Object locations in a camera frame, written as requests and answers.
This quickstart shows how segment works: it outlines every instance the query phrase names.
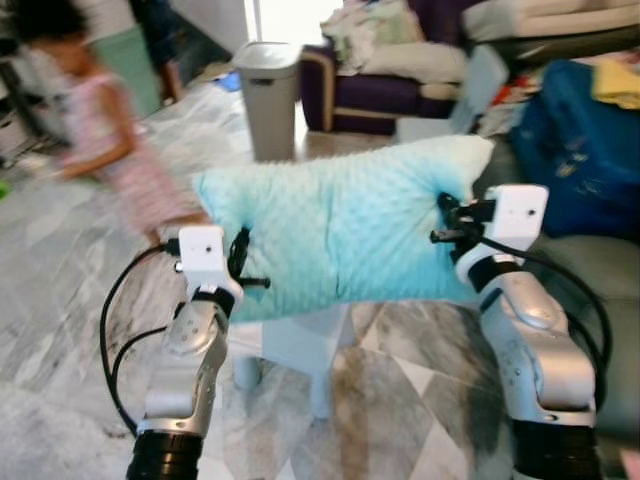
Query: trash can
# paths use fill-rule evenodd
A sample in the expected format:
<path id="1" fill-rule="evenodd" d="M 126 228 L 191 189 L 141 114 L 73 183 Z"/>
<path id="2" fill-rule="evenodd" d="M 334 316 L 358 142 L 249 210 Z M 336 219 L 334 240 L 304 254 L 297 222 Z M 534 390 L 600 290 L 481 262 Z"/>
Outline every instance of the trash can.
<path id="1" fill-rule="evenodd" d="M 300 52 L 288 43 L 251 42 L 233 57 L 257 162 L 294 158 Z"/>

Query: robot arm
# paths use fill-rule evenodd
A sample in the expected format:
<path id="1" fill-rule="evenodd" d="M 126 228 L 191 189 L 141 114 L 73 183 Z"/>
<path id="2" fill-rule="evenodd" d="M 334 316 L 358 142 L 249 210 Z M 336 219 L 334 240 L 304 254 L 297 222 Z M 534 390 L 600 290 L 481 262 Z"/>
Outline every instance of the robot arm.
<path id="1" fill-rule="evenodd" d="M 218 371 L 227 355 L 228 318 L 243 298 L 222 250 L 222 229 L 188 227 L 179 235 L 181 270 L 191 301 L 167 329 L 138 424 L 127 478 L 190 479 L 211 419 Z"/>
<path id="2" fill-rule="evenodd" d="M 480 242 L 527 250 L 546 200 L 546 189 L 532 185 L 502 185 L 468 206 L 443 194 L 449 230 L 433 232 L 431 240 L 455 243 L 456 273 L 479 296 L 482 332 L 513 420 L 514 479 L 599 480 L 591 363 L 570 338 L 561 306 L 520 260 Z"/>
<path id="3" fill-rule="evenodd" d="M 455 244 L 456 272 L 479 296 L 482 331 L 498 360 L 513 420 L 514 479 L 600 480 L 594 370 L 569 337 L 560 305 L 519 260 L 481 242 L 528 249 L 539 234 L 546 199 L 544 188 L 529 185 L 497 187 L 467 206 L 442 194 L 448 230 L 433 232 L 431 240 Z M 180 270 L 192 300 L 165 334 L 138 424 L 130 480 L 197 478 L 215 380 L 226 357 L 228 317 L 242 301 L 242 286 L 269 286 L 268 279 L 239 278 L 248 231 L 236 242 L 227 268 L 220 228 L 180 232 Z"/>

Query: purple sofa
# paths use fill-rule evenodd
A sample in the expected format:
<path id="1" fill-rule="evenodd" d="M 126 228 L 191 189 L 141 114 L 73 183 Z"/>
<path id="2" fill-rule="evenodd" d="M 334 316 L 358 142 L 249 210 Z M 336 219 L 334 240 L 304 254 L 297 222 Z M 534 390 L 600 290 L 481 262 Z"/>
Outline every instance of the purple sofa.
<path id="1" fill-rule="evenodd" d="M 408 0 L 426 38 L 462 46 L 462 12 L 481 0 Z M 336 76 L 330 41 L 306 45 L 300 67 L 300 96 L 311 130 L 391 135 L 403 116 L 446 118 L 453 102 L 419 94 L 413 80 L 378 75 Z"/>

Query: black clamp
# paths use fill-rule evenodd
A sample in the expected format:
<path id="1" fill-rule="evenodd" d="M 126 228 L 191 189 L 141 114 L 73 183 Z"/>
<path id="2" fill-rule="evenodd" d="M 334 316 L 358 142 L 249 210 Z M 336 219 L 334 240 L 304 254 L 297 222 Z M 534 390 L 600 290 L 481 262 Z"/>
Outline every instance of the black clamp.
<path id="1" fill-rule="evenodd" d="M 432 231 L 429 240 L 431 243 L 454 243 L 455 249 L 450 255 L 455 263 L 478 244 L 484 234 L 484 223 L 493 220 L 496 202 L 480 200 L 463 206 L 455 197 L 441 193 L 438 207 L 447 230 Z"/>
<path id="2" fill-rule="evenodd" d="M 229 251 L 229 259 L 227 260 L 227 268 L 229 275 L 236 282 L 240 284 L 242 288 L 246 287 L 271 287 L 271 279 L 266 278 L 254 278 L 254 277 L 241 277 L 244 263 L 247 260 L 247 251 L 249 249 L 249 229 L 242 227 L 235 240 L 231 244 Z"/>

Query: girl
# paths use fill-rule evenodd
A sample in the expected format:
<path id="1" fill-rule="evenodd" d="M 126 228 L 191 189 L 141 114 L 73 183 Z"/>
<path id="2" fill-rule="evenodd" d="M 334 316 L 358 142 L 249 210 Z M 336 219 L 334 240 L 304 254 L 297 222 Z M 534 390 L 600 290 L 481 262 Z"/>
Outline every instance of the girl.
<path id="1" fill-rule="evenodd" d="M 186 207 L 136 135 L 127 92 L 92 54 L 87 20 L 71 1 L 17 0 L 13 8 L 18 35 L 48 54 L 73 83 L 67 119 L 73 152 L 63 159 L 59 176 L 106 182 L 119 194 L 131 226 L 157 245 L 159 227 L 203 223 L 206 215 Z"/>

